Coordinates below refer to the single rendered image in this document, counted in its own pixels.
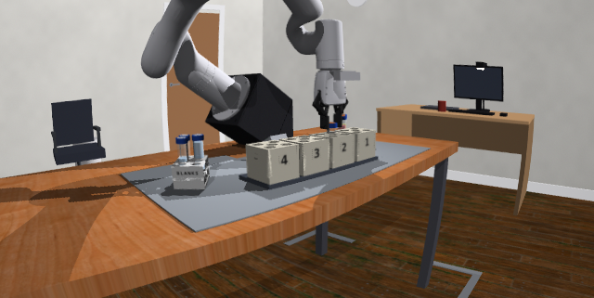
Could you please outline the water blank tube with white cap dot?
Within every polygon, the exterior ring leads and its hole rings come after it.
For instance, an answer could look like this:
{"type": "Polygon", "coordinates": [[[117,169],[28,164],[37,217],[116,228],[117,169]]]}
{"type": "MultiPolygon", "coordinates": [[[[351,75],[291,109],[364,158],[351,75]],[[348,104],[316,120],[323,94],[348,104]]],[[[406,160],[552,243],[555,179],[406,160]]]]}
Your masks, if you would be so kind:
{"type": "Polygon", "coordinates": [[[203,134],[192,135],[194,158],[196,159],[204,158],[203,140],[203,134]]]}

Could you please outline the white tube rack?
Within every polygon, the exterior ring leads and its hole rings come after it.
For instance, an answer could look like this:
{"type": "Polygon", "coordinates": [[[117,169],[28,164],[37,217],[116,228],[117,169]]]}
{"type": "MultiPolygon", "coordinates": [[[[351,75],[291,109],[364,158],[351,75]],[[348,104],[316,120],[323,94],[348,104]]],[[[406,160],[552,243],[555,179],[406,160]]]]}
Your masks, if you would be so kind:
{"type": "Polygon", "coordinates": [[[177,159],[171,167],[174,189],[206,189],[210,177],[208,155],[201,159],[190,156],[188,162],[179,162],[177,159]]]}

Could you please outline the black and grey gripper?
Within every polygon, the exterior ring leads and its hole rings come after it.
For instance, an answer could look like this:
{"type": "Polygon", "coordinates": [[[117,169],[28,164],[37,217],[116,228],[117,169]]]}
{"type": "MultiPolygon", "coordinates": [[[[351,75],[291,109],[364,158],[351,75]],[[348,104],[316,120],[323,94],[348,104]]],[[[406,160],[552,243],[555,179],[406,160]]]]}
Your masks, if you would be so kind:
{"type": "Polygon", "coordinates": [[[345,81],[334,81],[333,71],[318,71],[315,78],[312,106],[320,115],[320,128],[329,129],[328,112],[331,105],[335,111],[333,122],[338,123],[338,127],[342,127],[342,115],[347,104],[345,81]]]}

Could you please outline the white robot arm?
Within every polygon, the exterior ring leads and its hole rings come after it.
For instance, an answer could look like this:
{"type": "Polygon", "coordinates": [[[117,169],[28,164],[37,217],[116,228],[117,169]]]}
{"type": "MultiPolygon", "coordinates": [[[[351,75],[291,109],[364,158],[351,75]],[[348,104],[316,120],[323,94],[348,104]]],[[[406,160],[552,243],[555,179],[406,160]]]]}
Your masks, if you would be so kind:
{"type": "MultiPolygon", "coordinates": [[[[213,105],[216,120],[226,121],[244,105],[250,82],[243,75],[230,78],[197,52],[188,29],[208,1],[171,0],[148,39],[141,68],[148,77],[157,79],[165,76],[174,65],[177,80],[213,105]]],[[[283,1],[293,13],[286,27],[293,47],[300,54],[316,55],[316,68],[333,71],[334,81],[360,81],[360,72],[341,71],[344,69],[342,22],[320,19],[315,22],[315,31],[309,32],[302,25],[322,15],[321,1],[283,1]]]]}

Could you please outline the cream bucket adapter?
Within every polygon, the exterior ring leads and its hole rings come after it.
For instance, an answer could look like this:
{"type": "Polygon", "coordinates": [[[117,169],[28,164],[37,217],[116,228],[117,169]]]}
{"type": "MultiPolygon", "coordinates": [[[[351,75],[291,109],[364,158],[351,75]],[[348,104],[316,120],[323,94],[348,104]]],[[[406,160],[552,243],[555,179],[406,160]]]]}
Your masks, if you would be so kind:
{"type": "Polygon", "coordinates": [[[375,157],[376,130],[352,127],[337,132],[355,134],[355,162],[375,157]]]}
{"type": "Polygon", "coordinates": [[[329,168],[337,168],[355,162],[355,134],[316,133],[309,136],[329,138],[329,168]]]}
{"type": "Polygon", "coordinates": [[[300,175],[312,175],[329,170],[329,138],[294,136],[279,141],[299,144],[300,175]]]}
{"type": "Polygon", "coordinates": [[[270,140],[246,144],[247,177],[268,185],[300,177],[299,144],[270,140]]]}

